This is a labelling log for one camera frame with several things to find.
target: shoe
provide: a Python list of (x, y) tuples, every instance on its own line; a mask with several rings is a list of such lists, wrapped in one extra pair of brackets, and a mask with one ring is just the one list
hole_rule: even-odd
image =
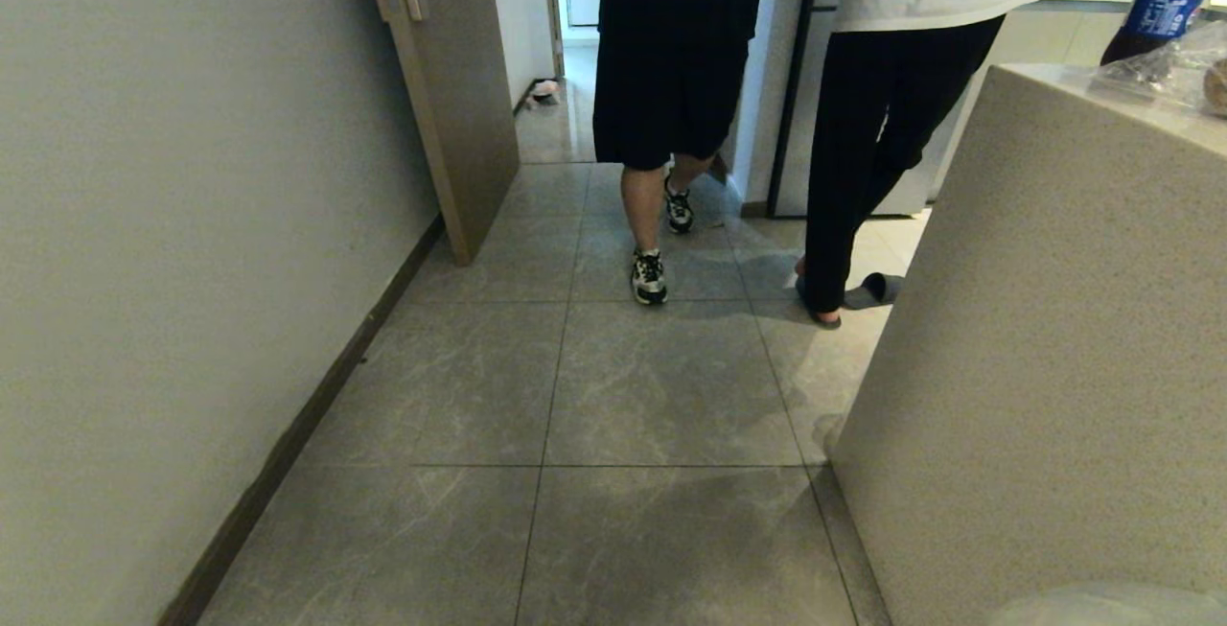
[(660, 263), (660, 252), (634, 252), (634, 266), (631, 269), (631, 290), (639, 304), (659, 306), (669, 299), (665, 286), (665, 265)]
[(674, 233), (690, 233), (694, 225), (694, 210), (690, 207), (690, 190), (672, 194), (669, 189), (669, 177), (665, 178), (665, 212), (669, 215), (669, 228)]

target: bottle label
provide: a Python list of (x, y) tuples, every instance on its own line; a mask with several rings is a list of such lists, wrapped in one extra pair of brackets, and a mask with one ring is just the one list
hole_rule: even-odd
[(1156, 39), (1183, 37), (1202, 0), (1136, 0), (1125, 31)]

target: wall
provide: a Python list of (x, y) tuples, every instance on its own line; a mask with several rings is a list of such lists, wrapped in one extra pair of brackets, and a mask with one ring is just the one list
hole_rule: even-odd
[(548, 0), (497, 0), (514, 107), (534, 80), (555, 76)]
[(437, 207), (373, 0), (4, 0), (0, 624), (151, 625)]
[(741, 106), (733, 136), (720, 151), (733, 172), (729, 183), (744, 203), (766, 203), (771, 189), (801, 2), (758, 1), (758, 27), (750, 42)]

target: slipper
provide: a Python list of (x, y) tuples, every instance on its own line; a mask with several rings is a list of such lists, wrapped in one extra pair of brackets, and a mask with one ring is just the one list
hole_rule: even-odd
[(810, 319), (815, 320), (822, 329), (827, 331), (834, 331), (843, 325), (843, 318), (837, 317), (833, 322), (823, 322), (818, 319), (818, 313), (810, 307), (810, 302), (805, 299), (805, 276), (798, 276), (796, 279), (796, 295), (801, 296), (801, 304), (805, 306), (805, 311), (810, 312)]
[(894, 304), (903, 290), (903, 277), (888, 274), (870, 274), (859, 288), (844, 293), (845, 308), (871, 308)]

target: hallway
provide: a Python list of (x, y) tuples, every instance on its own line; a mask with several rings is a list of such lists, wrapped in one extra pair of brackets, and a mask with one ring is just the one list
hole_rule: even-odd
[[(737, 218), (709, 177), (663, 238), (669, 304), (632, 302), (595, 48), (567, 68), (477, 263), (433, 250), (202, 625), (858, 624), (811, 476), (888, 311), (816, 329), (785, 287), (801, 223)], [(852, 280), (902, 274), (923, 228), (869, 223)]]

